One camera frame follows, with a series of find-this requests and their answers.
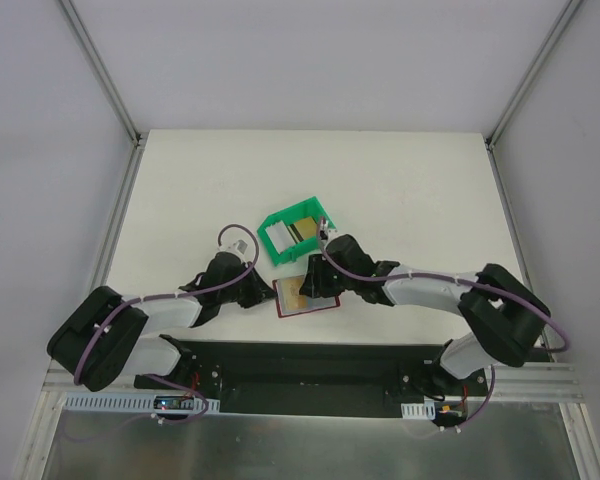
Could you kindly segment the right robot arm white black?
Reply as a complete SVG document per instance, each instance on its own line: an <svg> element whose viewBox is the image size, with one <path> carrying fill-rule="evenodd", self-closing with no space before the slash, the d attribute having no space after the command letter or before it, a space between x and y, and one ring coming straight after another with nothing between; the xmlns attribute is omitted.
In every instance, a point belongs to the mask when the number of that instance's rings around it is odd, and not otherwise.
<svg viewBox="0 0 600 480"><path fill-rule="evenodd" d="M549 315L548 308L499 264L458 276L375 261L354 237L338 236L309 257L300 293L332 298L352 291L369 304L419 306L461 316L470 332L451 340L427 367L429 382L453 394L474 372L500 363L521 367Z"/></svg>

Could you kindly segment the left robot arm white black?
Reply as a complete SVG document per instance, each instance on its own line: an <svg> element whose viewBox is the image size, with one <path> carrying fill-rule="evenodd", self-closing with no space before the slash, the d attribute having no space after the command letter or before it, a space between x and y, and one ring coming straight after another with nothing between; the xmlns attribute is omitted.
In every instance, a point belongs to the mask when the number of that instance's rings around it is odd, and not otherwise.
<svg viewBox="0 0 600 480"><path fill-rule="evenodd" d="M96 288L52 335L47 354L92 392L120 375L144 374L179 389L190 380L192 355L166 330L200 327L225 304L247 309L275 298L253 264L230 248L173 293L132 298Z"/></svg>

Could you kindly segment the red leather card holder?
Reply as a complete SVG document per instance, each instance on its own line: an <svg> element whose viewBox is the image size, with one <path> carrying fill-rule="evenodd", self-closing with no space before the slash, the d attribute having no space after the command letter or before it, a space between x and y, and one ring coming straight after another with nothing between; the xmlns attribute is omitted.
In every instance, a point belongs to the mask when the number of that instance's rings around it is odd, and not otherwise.
<svg viewBox="0 0 600 480"><path fill-rule="evenodd" d="M338 297L312 298L300 293L303 276L293 276L273 281L276 292L276 309L279 318L289 318L340 307Z"/></svg>

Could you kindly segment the green plastic bin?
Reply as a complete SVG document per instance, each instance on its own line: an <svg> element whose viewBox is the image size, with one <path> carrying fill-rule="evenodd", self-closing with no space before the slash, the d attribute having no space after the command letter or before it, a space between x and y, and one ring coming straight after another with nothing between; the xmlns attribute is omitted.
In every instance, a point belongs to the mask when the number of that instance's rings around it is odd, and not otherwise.
<svg viewBox="0 0 600 480"><path fill-rule="evenodd" d="M315 196L267 216L257 235L273 265L294 263L316 251L316 229L321 219L334 226Z"/></svg>

